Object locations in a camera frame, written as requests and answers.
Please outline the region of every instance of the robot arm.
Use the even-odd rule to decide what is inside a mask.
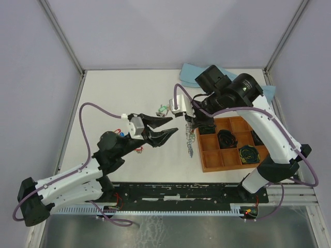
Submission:
[[[311,148],[301,145],[288,133],[252,76],[243,73],[231,82],[216,66],[210,66],[195,80],[208,96],[199,102],[177,95],[177,105],[174,99],[170,100],[171,111],[176,117],[185,115],[193,128],[213,126],[213,117],[231,108],[250,124],[269,151],[269,156],[240,183],[239,191],[255,193],[267,183],[280,182],[297,172],[301,157],[296,150],[307,157]]]
[[[160,118],[144,114],[123,116],[129,120],[129,134],[121,137],[111,131],[104,133],[97,144],[99,150],[85,165],[77,165],[71,170],[36,182],[31,177],[22,181],[17,199],[26,226],[37,225],[68,205],[88,200],[111,202],[114,188],[107,174],[123,165],[122,157],[146,143],[152,147],[162,146],[178,130],[151,130],[169,122],[172,117]]]

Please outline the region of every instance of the white table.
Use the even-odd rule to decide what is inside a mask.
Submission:
[[[249,73],[260,85],[265,85],[260,69],[233,69],[235,74]],[[87,73],[79,106],[92,102],[107,111],[122,113],[143,113],[155,116],[161,104],[167,105],[173,98],[173,87],[179,83],[180,70],[110,70]],[[187,88],[192,95],[202,93],[201,89]],[[235,112],[219,117],[236,116]],[[98,150],[97,143],[105,131],[117,128],[125,133],[126,121],[105,115],[97,109],[86,106],[83,110],[83,124],[91,151]],[[144,145],[141,154],[131,152],[123,157],[126,161],[117,171],[109,174],[111,181],[132,182],[240,182],[252,169],[229,170],[203,173],[197,142],[193,143],[194,155],[187,152],[184,117],[176,118],[159,130],[178,127],[179,130],[159,148]],[[70,169],[87,158],[87,151],[79,126],[78,110],[74,119],[66,148],[61,172]]]

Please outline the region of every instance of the white wall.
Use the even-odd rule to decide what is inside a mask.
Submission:
[[[21,181],[53,172],[79,74],[36,0],[3,2],[0,30],[0,246],[16,248],[28,230],[11,218]]]
[[[310,1],[272,76],[292,134],[313,149],[316,194],[331,230],[331,1]]]
[[[84,69],[263,68],[301,0],[49,0]]]

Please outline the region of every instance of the brown wooden tray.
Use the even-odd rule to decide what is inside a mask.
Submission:
[[[203,172],[219,172],[232,169],[256,168],[258,164],[242,164],[239,149],[245,145],[254,146],[262,162],[269,154],[265,146],[256,146],[251,134],[252,128],[242,117],[216,118],[214,134],[200,134],[197,129],[199,153]],[[217,134],[220,130],[231,131],[238,140],[237,148],[220,149]]]

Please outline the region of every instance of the light blue towel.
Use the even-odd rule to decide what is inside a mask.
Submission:
[[[208,67],[201,68],[198,66],[193,66],[190,64],[184,64],[179,75],[179,79],[182,81],[182,85],[190,88],[200,88],[195,79]],[[223,74],[227,75],[231,81],[233,81],[237,75],[226,71],[224,68],[217,67]],[[275,86],[261,86],[263,89],[263,94],[271,104],[272,99],[275,96],[276,87]]]

